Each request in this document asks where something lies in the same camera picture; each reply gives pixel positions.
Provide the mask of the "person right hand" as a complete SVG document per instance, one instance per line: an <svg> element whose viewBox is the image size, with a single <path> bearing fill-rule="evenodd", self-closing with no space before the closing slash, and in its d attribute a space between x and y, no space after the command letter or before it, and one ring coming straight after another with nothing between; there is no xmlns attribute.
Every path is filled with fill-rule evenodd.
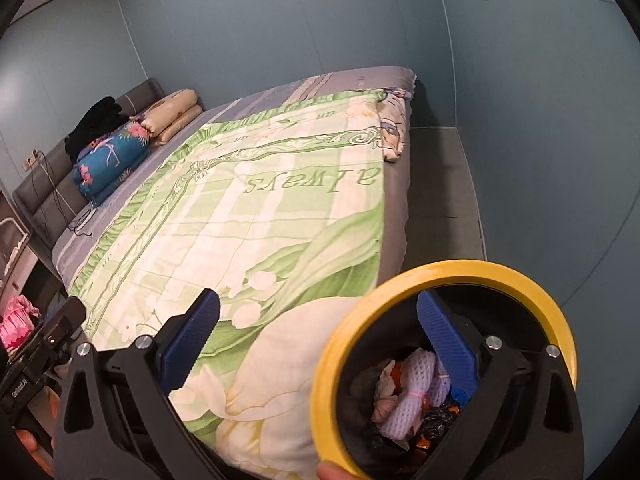
<svg viewBox="0 0 640 480"><path fill-rule="evenodd" d="M319 480L359 480L356 474L351 474L343 467L328 460L318 465L317 474Z"/></svg>

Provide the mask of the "person left hand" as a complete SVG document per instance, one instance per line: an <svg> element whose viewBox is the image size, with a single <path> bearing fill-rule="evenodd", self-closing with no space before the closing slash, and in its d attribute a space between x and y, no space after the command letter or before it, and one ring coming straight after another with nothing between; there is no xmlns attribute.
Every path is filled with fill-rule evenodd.
<svg viewBox="0 0 640 480"><path fill-rule="evenodd" d="M24 429L15 430L15 434L18 437L18 440L22 442L22 445L24 445L26 450L29 452L30 456L32 456L32 459L49 477L53 477L52 466L40 455L40 446L36 438L29 431Z"/></svg>

